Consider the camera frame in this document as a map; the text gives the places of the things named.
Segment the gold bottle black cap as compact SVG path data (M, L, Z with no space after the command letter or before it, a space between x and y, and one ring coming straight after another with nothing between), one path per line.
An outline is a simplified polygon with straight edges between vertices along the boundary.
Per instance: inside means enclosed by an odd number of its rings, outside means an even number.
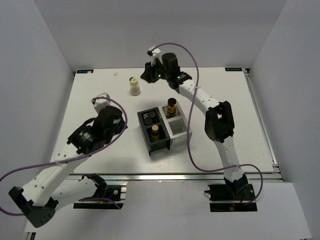
M177 100L173 97L167 101L167 116L173 118L176 116Z

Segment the yellow-lid white powder bottle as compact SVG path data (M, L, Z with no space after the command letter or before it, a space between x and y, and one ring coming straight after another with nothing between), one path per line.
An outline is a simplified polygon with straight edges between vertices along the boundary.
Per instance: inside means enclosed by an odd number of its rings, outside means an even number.
M130 77L129 78L129 91L130 94L133 96L138 96L141 93L140 85L139 85L139 80L136 77Z

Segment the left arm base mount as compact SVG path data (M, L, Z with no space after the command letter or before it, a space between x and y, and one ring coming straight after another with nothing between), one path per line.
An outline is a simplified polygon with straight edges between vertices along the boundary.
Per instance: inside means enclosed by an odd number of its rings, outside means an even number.
M120 210L123 207L124 186L107 183L96 173L83 175L81 180L84 179L92 180L97 189L93 196L88 197L89 200L75 202L73 204L74 209Z

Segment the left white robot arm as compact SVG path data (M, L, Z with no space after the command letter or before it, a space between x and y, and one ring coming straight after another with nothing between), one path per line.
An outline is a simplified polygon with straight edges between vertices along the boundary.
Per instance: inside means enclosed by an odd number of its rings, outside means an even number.
M74 202L104 198L107 183L96 173L83 175L69 187L61 184L80 164L119 138L127 123L122 107L106 106L68 137L55 161L25 185L9 190L8 195L33 227L44 226L58 210Z

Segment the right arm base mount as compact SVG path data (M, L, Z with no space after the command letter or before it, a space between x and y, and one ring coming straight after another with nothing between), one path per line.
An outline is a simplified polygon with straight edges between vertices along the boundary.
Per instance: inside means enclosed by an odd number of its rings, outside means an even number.
M255 192L252 184L242 189L236 195L225 184L211 184L204 190L209 198L209 207L212 213L240 213L257 212Z

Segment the black-cap spice jar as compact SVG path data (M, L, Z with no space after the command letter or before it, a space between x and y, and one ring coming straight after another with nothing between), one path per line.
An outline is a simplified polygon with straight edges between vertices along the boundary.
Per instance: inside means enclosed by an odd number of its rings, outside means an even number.
M146 125L150 125L150 124L153 123L153 120L152 120L150 117L147 117L147 118L144 119L144 123L145 123Z
M149 111L148 112L148 116L153 119L153 118L156 117L156 112L155 111Z

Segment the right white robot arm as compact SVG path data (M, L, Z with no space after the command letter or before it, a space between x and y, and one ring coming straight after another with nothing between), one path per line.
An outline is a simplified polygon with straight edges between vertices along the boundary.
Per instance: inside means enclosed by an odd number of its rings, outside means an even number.
M167 81L169 87L191 101L205 116L204 131L215 144L224 173L226 195L236 200L243 195L248 179L234 146L234 117L228 101L218 101L198 86L198 82L186 72L181 71L177 56L172 53L162 54L158 48L149 50L152 58L145 64L141 78L148 83L158 80Z

